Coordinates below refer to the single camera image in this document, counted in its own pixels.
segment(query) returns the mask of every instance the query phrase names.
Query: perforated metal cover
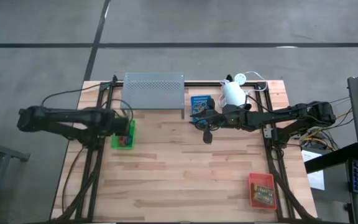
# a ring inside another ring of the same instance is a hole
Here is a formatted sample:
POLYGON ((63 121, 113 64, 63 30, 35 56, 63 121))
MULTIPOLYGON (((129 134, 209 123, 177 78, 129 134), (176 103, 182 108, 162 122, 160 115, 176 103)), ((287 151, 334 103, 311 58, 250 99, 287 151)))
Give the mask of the perforated metal cover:
POLYGON ((184 109, 185 76, 181 72, 134 73, 124 77, 122 99, 132 109, 184 109))

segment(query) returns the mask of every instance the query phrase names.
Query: red container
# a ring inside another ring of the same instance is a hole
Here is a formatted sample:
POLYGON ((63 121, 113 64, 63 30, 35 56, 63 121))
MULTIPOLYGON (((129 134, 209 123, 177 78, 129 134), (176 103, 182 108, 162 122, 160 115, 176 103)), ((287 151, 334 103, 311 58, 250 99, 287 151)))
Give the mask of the red container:
POLYGON ((263 208, 263 209, 271 209, 276 210, 276 190, 274 189, 274 179, 272 174, 256 174, 256 173, 250 173, 248 178, 249 183, 249 201, 251 203, 252 208, 263 208), (273 189, 273 199, 274 203, 273 205, 265 205, 263 203, 254 201, 252 199, 252 184, 261 185, 264 187, 268 187, 270 189, 273 189))

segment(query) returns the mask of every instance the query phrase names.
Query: gray floor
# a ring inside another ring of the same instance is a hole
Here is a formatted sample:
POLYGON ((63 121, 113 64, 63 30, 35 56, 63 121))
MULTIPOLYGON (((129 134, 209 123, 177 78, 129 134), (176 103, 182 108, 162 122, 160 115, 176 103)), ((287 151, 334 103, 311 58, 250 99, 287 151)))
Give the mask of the gray floor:
MULTIPOLYGON (((103 2, 0 1, 0 43, 93 42, 103 2)), ((358 0, 113 0, 101 42, 358 42, 358 0)), ((20 132, 17 112, 49 94, 79 88, 90 51, 0 49, 0 144, 31 153, 28 163, 10 165, 0 194, 0 223, 50 215, 67 141, 20 132)), ((358 48, 100 49, 91 80, 171 71, 184 72, 189 80, 216 80, 248 70, 284 80, 291 104, 330 101, 348 95, 346 78, 358 76, 358 48)), ((62 95, 46 105, 75 108, 78 98, 78 93, 62 95)), ((349 108, 347 102, 334 110, 349 108)), ((340 146, 356 141, 351 124, 332 134, 340 146)), ((330 184, 342 180, 326 176, 330 184)), ((347 221, 341 203, 346 199, 313 195, 323 220, 347 221)))

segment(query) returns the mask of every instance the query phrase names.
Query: wooden tabletop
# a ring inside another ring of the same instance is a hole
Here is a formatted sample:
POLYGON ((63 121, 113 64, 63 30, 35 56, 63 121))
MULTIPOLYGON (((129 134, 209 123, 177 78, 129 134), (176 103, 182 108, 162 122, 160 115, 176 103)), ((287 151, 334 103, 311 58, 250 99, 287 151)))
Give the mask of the wooden tabletop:
MULTIPOLYGON (((98 83, 84 82, 83 87, 98 83)), ((268 86, 275 110, 289 105, 283 81, 268 81, 268 86)), ((98 89, 83 91, 78 109, 95 106, 98 89)), ((114 88, 113 98, 120 99, 121 90, 114 88)), ((274 211, 251 208, 249 202, 249 173, 269 172, 261 131, 219 129, 213 132, 213 143, 204 144, 203 132, 188 123, 191 96, 211 95, 217 101, 220 94, 218 87, 186 87, 185 119, 181 119, 179 110, 134 111, 136 137, 132 150, 111 149, 111 139, 106 139, 94 222, 277 220, 274 211)), ((119 108, 119 102, 113 101, 112 108, 119 108)), ((252 109, 257 110, 254 102, 252 109)), ((52 218, 62 213, 63 184, 80 149, 77 141, 68 146, 52 218)), ((302 206, 316 217, 300 148, 288 146, 284 150, 290 189, 302 206)), ((81 153, 68 181, 65 207, 78 193, 85 157, 86 150, 81 153)), ((283 211, 287 214, 283 193, 281 190, 279 193, 283 211)))

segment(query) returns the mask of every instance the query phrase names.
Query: green box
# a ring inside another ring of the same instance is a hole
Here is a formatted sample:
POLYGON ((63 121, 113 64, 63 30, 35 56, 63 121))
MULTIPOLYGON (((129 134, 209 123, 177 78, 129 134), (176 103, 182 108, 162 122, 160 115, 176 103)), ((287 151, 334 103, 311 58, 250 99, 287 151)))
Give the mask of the green box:
POLYGON ((113 134, 111 136, 111 148, 112 149, 133 149, 135 144, 135 120, 131 121, 129 126, 129 135, 132 136, 132 143, 126 147, 120 147, 119 145, 119 136, 113 134))

